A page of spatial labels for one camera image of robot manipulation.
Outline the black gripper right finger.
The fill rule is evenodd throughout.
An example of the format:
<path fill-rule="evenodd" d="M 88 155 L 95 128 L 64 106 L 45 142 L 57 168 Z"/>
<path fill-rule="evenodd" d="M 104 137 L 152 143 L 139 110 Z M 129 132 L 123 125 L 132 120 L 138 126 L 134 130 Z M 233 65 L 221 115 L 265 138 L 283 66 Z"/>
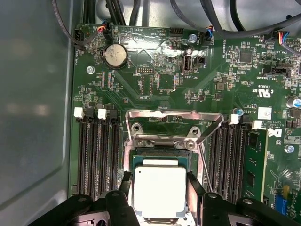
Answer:
<path fill-rule="evenodd" d="M 206 192 L 191 171 L 187 173 L 187 205 L 197 226 L 300 225 L 256 199 L 240 198 L 233 204 Z"/>

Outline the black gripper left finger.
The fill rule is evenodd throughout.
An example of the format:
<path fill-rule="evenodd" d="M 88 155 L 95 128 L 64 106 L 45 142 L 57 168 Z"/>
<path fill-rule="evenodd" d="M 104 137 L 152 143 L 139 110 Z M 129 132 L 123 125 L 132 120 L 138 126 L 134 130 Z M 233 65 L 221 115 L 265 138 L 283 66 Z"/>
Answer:
<path fill-rule="evenodd" d="M 74 195 L 30 225 L 137 226 L 137 216 L 127 199 L 131 182 L 132 173 L 125 171 L 119 190 L 107 192 L 97 201 L 89 195 Z"/>

